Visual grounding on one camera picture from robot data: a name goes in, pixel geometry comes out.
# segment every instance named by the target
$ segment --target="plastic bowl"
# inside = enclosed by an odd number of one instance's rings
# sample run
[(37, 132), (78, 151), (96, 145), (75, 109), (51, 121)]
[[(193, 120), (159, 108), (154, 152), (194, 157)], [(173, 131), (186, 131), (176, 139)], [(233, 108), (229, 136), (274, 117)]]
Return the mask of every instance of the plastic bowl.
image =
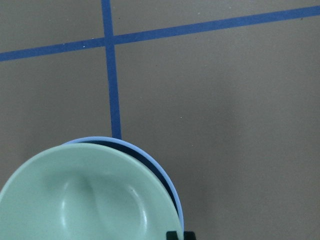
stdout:
[(90, 143), (45, 150), (0, 192), (1, 240), (165, 240), (183, 231), (160, 180), (134, 157)]
[(123, 153), (126, 153), (134, 157), (135, 159), (139, 160), (145, 166), (147, 166), (162, 182), (163, 186), (165, 187), (168, 194), (170, 195), (173, 201), (173, 204), (175, 206), (175, 209), (178, 213), (182, 231), (184, 231), (184, 214), (182, 211), (182, 206), (181, 206), (181, 202), (180, 202), (177, 190), (174, 184), (172, 183), (170, 177), (168, 176), (168, 174), (152, 156), (150, 156), (148, 153), (143, 151), (141, 148), (127, 141), (120, 140), (113, 137), (88, 136), (88, 137), (74, 139), (64, 144), (75, 144), (75, 143), (92, 143), (92, 144), (107, 146), (107, 147), (119, 150)]

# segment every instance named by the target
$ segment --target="floor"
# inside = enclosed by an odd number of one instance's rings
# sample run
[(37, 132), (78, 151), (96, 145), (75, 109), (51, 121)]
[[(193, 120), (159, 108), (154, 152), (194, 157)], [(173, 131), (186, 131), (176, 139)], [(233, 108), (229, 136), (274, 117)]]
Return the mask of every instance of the floor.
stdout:
[(2, 0), (0, 21), (1, 187), (113, 136), (198, 240), (320, 239), (320, 0)]

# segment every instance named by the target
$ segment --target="painter's tape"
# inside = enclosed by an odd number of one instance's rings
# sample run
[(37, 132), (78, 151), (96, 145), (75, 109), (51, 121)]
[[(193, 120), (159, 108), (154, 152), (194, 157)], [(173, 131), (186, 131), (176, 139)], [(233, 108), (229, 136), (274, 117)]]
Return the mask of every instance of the painter's tape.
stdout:
[(112, 137), (121, 139), (116, 53), (110, 0), (101, 0)]
[(92, 49), (103, 47), (105, 45), (105, 39), (101, 38), (94, 38), (89, 40), (83, 41), (74, 41), (50, 46), (41, 46), (23, 50), (16, 50), (16, 51), (8, 51), (0, 53), (0, 62), (14, 60), (14, 59), (25, 59), (43, 55), (50, 55), (50, 54), (60, 54), (65, 52), (77, 51), (77, 50), (84, 50), (84, 49)]
[(250, 16), (233, 17), (222, 20), (174, 26), (150, 31), (135, 32), (114, 36), (114, 44), (127, 44), (207, 31), (243, 27), (255, 24), (307, 18), (320, 15), (320, 6), (304, 7), (292, 10), (275, 11)]

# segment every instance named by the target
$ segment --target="mint green bowl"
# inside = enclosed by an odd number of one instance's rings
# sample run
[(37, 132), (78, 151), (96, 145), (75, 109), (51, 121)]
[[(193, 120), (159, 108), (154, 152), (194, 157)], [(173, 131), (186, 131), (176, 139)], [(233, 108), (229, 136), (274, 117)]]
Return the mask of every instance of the mint green bowl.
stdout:
[(0, 192), (0, 240), (183, 239), (159, 179), (135, 158), (91, 143), (25, 162)]

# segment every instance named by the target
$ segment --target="gray floor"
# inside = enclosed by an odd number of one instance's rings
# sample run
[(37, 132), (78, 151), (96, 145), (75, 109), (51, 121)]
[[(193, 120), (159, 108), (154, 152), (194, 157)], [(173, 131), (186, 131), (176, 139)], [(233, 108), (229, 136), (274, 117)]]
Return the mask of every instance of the gray floor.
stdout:
[[(114, 33), (320, 1), (112, 1)], [(100, 1), (1, 1), (0, 52), (103, 36)], [(320, 17), (116, 46), (123, 139), (166, 169), (199, 240), (320, 239)], [(0, 186), (111, 136), (103, 47), (0, 62)]]

